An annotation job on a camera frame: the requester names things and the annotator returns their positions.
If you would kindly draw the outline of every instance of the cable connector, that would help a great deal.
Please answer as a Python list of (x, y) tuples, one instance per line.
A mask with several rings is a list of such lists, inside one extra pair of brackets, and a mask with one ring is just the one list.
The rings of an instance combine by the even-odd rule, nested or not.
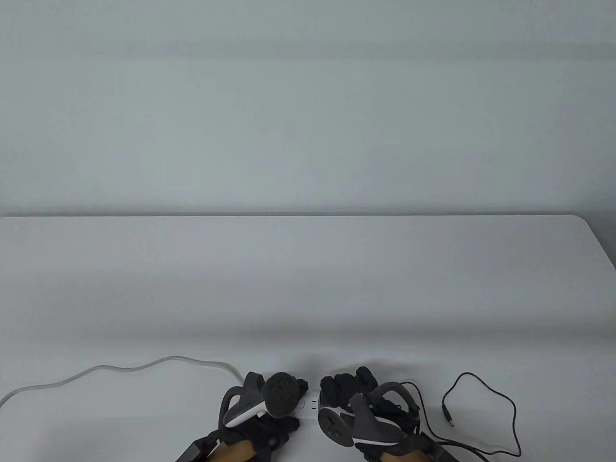
[(443, 409), (443, 414), (445, 415), (445, 419), (449, 422), (449, 425), (454, 427), (455, 425), (453, 424), (452, 415), (449, 413), (449, 409), (447, 409), (447, 406), (445, 406), (445, 403), (440, 405), (440, 407), (441, 409)]

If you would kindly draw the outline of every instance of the white wall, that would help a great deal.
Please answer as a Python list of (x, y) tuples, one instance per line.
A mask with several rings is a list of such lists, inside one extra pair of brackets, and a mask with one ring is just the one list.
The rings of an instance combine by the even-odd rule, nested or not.
[(0, 209), (568, 211), (616, 255), (615, 23), (613, 0), (4, 1)]

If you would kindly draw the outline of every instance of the power outlet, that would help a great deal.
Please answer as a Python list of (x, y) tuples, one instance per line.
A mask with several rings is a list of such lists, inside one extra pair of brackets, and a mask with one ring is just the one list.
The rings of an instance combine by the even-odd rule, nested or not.
[(299, 400), (293, 415), (300, 420), (316, 420), (318, 417), (318, 391), (308, 390)]

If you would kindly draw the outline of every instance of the gray cable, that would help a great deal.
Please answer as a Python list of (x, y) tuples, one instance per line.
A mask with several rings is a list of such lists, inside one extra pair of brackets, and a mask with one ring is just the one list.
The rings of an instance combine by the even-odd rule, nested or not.
[(120, 367), (120, 366), (110, 366), (108, 364), (100, 364), (98, 366), (90, 367), (90, 369), (86, 369), (78, 374), (75, 374), (72, 377), (69, 377), (68, 379), (60, 380), (59, 382), (46, 383), (43, 385), (29, 385), (27, 387), (17, 388), (7, 393), (2, 399), (0, 399), (0, 408), (2, 408), (2, 406), (4, 406), (9, 399), (11, 399), (13, 396), (21, 392), (33, 391), (33, 390), (45, 390), (48, 388), (56, 388), (62, 385), (66, 385), (67, 383), (71, 383), (73, 380), (77, 380), (78, 378), (83, 377), (84, 375), (87, 375), (90, 372), (94, 372), (97, 370), (106, 369), (106, 370), (115, 371), (115, 372), (137, 372), (137, 371), (142, 371), (143, 369), (147, 369), (148, 367), (152, 367), (157, 364), (164, 363), (165, 361), (172, 361), (172, 360), (185, 361), (187, 363), (197, 364), (199, 366), (216, 367), (218, 369), (224, 369), (230, 374), (233, 374), (233, 376), (238, 380), (240, 384), (244, 383), (244, 379), (242, 378), (241, 374), (237, 371), (236, 368), (231, 366), (231, 364), (223, 363), (219, 361), (202, 361), (200, 359), (188, 358), (186, 356), (166, 356), (164, 358), (160, 358), (155, 361), (152, 361), (151, 363), (147, 363), (142, 366), (136, 366), (136, 367)]

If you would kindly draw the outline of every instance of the black wrist strap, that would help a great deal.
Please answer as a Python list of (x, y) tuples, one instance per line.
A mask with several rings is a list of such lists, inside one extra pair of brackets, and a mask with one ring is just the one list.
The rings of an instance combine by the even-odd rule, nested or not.
[(203, 462), (216, 449), (219, 441), (219, 431), (214, 430), (205, 438), (193, 442), (176, 462)]

